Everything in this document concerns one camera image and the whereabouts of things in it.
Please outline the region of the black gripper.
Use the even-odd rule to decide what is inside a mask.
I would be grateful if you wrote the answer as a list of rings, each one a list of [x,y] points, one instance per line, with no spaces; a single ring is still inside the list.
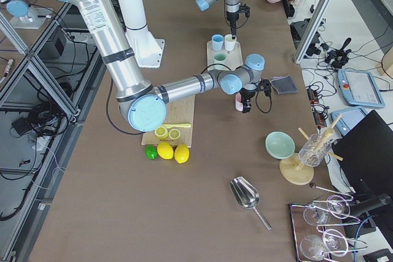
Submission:
[[[251,98],[260,91],[264,92],[265,96],[269,97],[271,102],[271,83],[268,79],[262,79],[258,83],[252,83],[250,90],[247,88],[240,90],[241,103],[243,104],[242,114],[251,111]]]
[[[236,22],[239,20],[239,15],[242,13],[245,15],[246,19],[250,17],[250,7],[247,4],[241,2],[236,4],[225,4],[225,16],[234,40],[237,39]]]

